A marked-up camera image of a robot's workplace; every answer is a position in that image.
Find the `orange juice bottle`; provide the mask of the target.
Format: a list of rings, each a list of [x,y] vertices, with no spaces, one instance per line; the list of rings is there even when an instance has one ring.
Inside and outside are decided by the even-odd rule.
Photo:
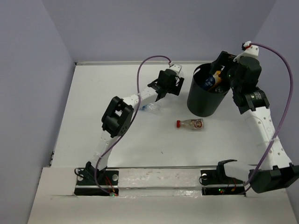
[[[211,91],[214,87],[219,85],[222,82],[221,71],[216,71],[213,75],[209,75],[208,78],[204,81],[202,89],[205,91]]]

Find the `clear crushed bottle white cap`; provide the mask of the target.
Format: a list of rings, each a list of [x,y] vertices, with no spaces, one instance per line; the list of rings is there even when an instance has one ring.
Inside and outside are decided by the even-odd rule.
[[[226,88],[223,86],[218,86],[215,88],[215,92],[218,94],[224,93],[226,91]]]

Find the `clear bottle blue label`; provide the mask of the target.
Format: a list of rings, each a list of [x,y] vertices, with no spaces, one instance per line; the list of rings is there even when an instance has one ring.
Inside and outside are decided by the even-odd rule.
[[[142,106],[139,110],[150,113],[159,113],[161,110],[161,105],[158,103],[150,103]]]

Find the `clear bottle blue cap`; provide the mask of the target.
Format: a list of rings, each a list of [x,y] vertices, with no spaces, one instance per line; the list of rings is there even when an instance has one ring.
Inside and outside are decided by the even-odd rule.
[[[173,64],[171,68],[176,72],[179,77],[185,77],[180,64]]]

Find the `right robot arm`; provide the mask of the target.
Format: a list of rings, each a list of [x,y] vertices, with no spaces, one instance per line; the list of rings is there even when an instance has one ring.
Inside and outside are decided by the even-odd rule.
[[[240,56],[222,51],[212,62],[210,74],[219,71],[233,92],[233,100],[254,137],[256,167],[230,159],[217,164],[215,178],[226,183],[231,178],[243,181],[255,193],[284,189],[299,178],[299,167],[286,154],[274,127],[270,104],[264,91],[257,87],[262,68],[256,53],[244,51]]]

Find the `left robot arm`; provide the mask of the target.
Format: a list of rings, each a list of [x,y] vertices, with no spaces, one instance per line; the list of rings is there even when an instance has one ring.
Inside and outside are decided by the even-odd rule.
[[[145,105],[157,102],[166,94],[179,95],[184,78],[182,66],[174,64],[159,72],[158,78],[145,89],[129,97],[113,97],[101,119],[102,134],[94,156],[86,163],[84,169],[76,168],[75,175],[99,184],[103,180],[108,158],[112,148],[128,131],[137,111]]]

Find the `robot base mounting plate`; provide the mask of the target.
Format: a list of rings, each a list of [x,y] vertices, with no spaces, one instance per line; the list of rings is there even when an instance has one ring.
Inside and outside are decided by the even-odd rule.
[[[242,181],[219,180],[212,168],[108,168],[98,181],[83,168],[75,169],[74,194],[77,196],[146,196],[199,193],[204,196],[244,193]]]

